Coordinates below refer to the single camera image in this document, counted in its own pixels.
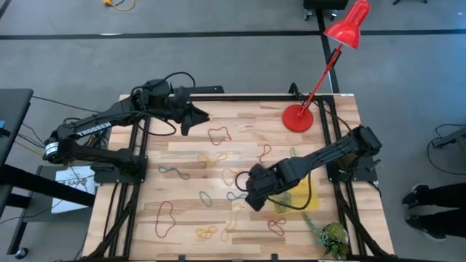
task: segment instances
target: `red desk lamp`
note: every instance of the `red desk lamp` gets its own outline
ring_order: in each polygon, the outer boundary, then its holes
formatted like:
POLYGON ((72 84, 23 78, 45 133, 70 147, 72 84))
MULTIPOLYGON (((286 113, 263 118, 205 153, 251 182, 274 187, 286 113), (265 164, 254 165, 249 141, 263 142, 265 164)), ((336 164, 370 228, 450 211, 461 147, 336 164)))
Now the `red desk lamp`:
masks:
POLYGON ((325 30, 324 34, 340 42, 340 45, 333 51, 333 55, 327 64, 327 68, 320 77, 319 82, 315 86, 311 95, 307 98, 306 103, 303 105, 289 106, 283 112, 283 124, 290 131, 304 132, 312 126, 314 117, 308 109, 309 104, 312 101, 312 97, 314 97, 315 92, 319 88, 320 84, 322 84, 325 75, 327 75, 330 69, 335 65, 335 62, 341 54, 343 44, 354 49, 359 47, 359 27, 369 13, 370 8, 371 5, 368 0, 357 0, 343 20, 334 23, 330 28, 325 30))

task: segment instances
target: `lamp shade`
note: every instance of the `lamp shade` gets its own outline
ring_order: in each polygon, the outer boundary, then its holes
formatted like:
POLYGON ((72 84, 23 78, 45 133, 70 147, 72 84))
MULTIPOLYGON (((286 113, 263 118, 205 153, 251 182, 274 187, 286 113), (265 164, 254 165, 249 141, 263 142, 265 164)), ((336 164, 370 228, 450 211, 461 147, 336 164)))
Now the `lamp shade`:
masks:
POLYGON ((331 25, 324 34, 348 47, 357 49, 360 38, 359 27, 370 9, 371 5, 367 0, 357 0, 344 19, 331 25))

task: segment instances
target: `white paper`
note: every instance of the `white paper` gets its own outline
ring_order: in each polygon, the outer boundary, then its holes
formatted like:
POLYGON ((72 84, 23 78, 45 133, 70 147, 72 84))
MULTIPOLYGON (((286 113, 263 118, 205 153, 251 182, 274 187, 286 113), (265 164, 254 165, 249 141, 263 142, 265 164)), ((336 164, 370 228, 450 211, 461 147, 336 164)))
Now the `white paper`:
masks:
MULTIPOLYGON (((95 195, 94 171, 90 169, 90 166, 72 168, 73 169, 69 167, 67 170, 57 171, 55 181, 95 195)), ((52 200, 52 214, 63 213, 82 208, 86 208, 86 206, 73 202, 62 201, 61 199, 56 198, 52 200)))

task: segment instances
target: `pants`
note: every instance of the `pants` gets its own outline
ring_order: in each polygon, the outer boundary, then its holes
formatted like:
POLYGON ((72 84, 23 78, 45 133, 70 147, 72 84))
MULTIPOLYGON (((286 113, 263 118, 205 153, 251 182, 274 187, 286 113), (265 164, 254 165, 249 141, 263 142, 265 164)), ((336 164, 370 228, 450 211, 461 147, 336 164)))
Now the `pants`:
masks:
POLYGON ((466 237, 466 183, 419 192, 417 200, 419 205, 458 208, 433 215, 421 215, 419 221, 429 231, 466 237))

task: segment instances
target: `lamp base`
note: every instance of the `lamp base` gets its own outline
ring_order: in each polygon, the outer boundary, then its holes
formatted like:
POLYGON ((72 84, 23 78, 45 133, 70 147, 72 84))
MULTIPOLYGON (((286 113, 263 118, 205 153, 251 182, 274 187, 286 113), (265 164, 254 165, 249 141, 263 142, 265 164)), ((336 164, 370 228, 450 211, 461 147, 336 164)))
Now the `lamp base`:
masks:
POLYGON ((292 105, 283 111, 282 122, 291 132, 304 132, 308 130, 314 122, 314 116, 307 108, 304 109, 303 114, 299 116, 301 109, 301 105, 292 105))

